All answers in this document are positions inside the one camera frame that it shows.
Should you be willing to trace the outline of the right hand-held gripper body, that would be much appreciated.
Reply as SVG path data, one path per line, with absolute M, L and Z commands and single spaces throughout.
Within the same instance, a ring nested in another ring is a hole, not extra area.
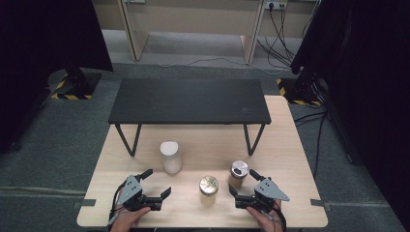
M 271 179 L 264 179 L 253 189 L 253 195 L 239 195 L 234 191 L 235 207 L 251 207 L 260 213 L 270 213 L 276 200 L 289 201 L 287 196 Z

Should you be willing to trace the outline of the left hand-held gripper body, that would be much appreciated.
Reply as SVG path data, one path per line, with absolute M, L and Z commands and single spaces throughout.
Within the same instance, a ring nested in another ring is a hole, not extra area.
M 143 208 L 150 208 L 152 211 L 160 211 L 162 199 L 160 197 L 148 197 L 143 193 L 140 181 L 144 177 L 129 176 L 122 188 L 117 203 L 130 212 L 136 212 Z

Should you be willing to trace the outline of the silver-lidded shaker jar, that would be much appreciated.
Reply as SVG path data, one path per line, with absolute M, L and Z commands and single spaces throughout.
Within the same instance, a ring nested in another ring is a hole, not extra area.
M 242 186 L 243 181 L 249 174 L 249 166 L 243 160 L 235 160 L 230 166 L 230 175 L 228 177 L 228 183 L 238 189 Z

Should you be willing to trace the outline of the gold-lidded jar of tan powder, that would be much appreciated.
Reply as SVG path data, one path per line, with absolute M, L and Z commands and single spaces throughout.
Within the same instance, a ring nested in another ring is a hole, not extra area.
M 214 176 L 204 176 L 199 182 L 200 201 L 205 207 L 210 207 L 216 202 L 219 191 L 219 181 Z

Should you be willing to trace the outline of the white-lidded jar of white powder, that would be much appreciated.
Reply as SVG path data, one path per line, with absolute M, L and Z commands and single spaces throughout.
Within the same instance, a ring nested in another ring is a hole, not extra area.
M 182 160 L 179 155 L 179 144 L 173 140 L 163 141 L 160 150 L 164 171 L 168 174 L 178 173 L 182 168 Z

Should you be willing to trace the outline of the black shelf with metal legs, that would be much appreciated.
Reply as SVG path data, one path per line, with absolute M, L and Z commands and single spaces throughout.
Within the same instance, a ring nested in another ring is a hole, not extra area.
M 257 79 L 125 78 L 108 123 L 124 125 L 258 125 L 272 123 Z

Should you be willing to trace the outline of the person's left hand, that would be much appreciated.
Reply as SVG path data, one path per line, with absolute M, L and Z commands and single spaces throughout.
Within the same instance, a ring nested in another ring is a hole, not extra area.
M 135 212 L 123 210 L 114 220 L 109 232 L 130 232 L 132 228 L 138 226 L 139 220 L 151 211 L 149 207 L 142 208 Z

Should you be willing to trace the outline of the person's right hand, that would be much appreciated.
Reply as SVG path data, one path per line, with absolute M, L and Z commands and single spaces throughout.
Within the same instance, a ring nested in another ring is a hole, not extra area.
M 278 210 L 281 208 L 281 201 L 276 200 L 273 205 L 273 210 L 269 212 L 271 218 L 258 212 L 252 207 L 247 207 L 247 211 L 256 219 L 262 232 L 283 232 L 281 219 L 278 215 Z

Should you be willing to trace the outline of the grey tape piece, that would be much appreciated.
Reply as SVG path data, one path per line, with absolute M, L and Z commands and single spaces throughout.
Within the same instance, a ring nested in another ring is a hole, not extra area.
M 73 208 L 80 209 L 81 207 L 93 207 L 96 204 L 96 199 L 82 199 L 81 201 L 74 202 Z
M 331 211 L 332 206 L 330 203 L 327 203 L 323 200 L 319 199 L 310 199 L 310 205 L 311 206 L 317 206 L 317 207 L 323 207 L 326 211 Z

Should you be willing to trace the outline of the black stand with striped tape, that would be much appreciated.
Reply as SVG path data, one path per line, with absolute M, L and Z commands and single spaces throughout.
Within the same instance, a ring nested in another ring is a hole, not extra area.
M 90 100 L 101 77 L 97 72 L 84 72 L 80 68 L 68 69 L 51 97 L 59 100 Z
M 320 89 L 320 78 L 316 72 L 306 74 L 300 71 L 297 78 L 279 78 L 279 94 L 291 104 L 322 106 L 326 94 Z

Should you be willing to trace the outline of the black curtain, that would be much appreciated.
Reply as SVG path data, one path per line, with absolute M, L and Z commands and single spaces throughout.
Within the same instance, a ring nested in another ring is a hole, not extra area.
M 16 142 L 49 76 L 112 71 L 92 0 L 0 0 L 0 154 Z
M 324 0 L 291 69 L 325 80 L 354 154 L 410 232 L 410 0 Z

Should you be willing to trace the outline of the beige desk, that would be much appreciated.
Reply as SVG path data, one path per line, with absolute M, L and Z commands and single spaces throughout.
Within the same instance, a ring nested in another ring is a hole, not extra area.
M 252 62 L 259 36 L 273 36 L 271 19 L 284 23 L 287 38 L 301 38 L 324 0 L 287 0 L 267 10 L 267 0 L 92 0 L 103 30 L 126 33 L 130 57 L 141 59 L 153 32 L 221 34 L 240 38 L 244 61 Z

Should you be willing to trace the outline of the white power socket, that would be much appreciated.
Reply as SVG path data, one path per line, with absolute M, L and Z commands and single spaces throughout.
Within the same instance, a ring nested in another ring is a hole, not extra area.
M 284 10 L 287 5 L 287 0 L 267 0 L 265 8 L 267 10 Z

